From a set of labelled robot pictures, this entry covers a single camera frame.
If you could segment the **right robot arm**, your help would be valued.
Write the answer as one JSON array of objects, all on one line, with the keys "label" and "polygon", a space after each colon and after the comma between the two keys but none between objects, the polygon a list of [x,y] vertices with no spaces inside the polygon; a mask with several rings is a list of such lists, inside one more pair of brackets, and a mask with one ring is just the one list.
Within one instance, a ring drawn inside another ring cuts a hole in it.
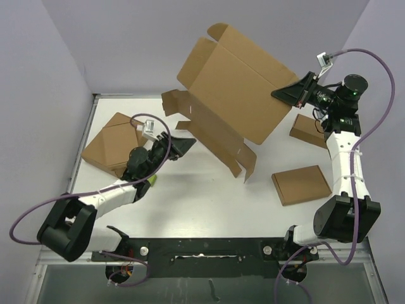
[{"label": "right robot arm", "polygon": [[282,253],[290,259],[302,254],[304,245],[323,240],[360,243],[381,214],[380,204],[372,200],[365,184],[358,143],[358,101],[368,83],[356,74],[334,85],[319,85],[318,79],[308,72],[301,80],[271,94],[296,108],[314,107],[332,161],[331,197],[316,211],[312,223],[294,226],[292,237],[281,244]]}]

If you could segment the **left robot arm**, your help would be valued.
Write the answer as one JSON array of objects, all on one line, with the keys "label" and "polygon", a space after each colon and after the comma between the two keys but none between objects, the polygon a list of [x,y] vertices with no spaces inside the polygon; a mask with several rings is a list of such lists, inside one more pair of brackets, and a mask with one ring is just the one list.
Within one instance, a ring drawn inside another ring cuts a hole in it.
[{"label": "left robot arm", "polygon": [[148,179],[162,164],[183,157],[195,143],[194,138],[170,137],[162,132],[151,149],[134,148],[122,177],[114,184],[94,194],[69,194],[57,200],[37,233],[38,242],[68,262],[92,251],[106,251],[112,259],[122,260],[128,254],[129,237],[110,225],[96,228],[96,220],[143,198],[151,187]]}]

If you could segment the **large cardboard box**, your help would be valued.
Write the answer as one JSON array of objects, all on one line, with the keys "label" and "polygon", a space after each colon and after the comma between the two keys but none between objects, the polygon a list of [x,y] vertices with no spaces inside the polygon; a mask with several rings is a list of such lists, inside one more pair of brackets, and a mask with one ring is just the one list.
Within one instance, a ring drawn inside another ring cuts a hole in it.
[{"label": "large cardboard box", "polygon": [[189,131],[224,163],[248,180],[257,156],[245,143],[260,145],[291,107],[271,96],[297,82],[297,75],[227,23],[200,37],[177,80],[184,90],[162,93],[166,116],[181,114],[178,130]]}]

